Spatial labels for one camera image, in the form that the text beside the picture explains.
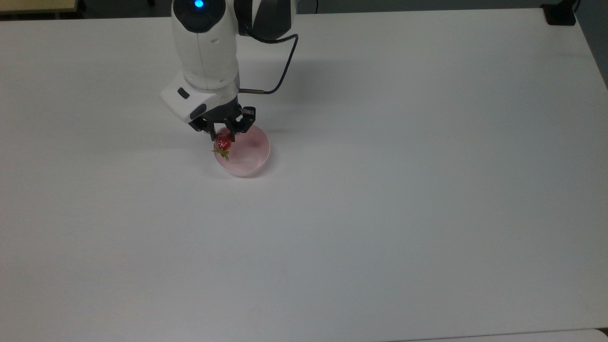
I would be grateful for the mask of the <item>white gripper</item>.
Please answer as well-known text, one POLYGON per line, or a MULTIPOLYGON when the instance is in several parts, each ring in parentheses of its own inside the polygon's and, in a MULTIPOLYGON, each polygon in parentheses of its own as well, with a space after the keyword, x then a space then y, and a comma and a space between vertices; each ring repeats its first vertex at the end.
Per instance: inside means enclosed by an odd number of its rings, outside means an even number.
POLYGON ((215 124, 228 128, 234 143, 236 135, 246 133, 256 121, 257 110, 238 102, 240 74, 221 79, 219 87, 206 87, 206 80, 189 72, 178 72, 160 93, 167 108, 197 132, 205 132, 215 142, 215 124))

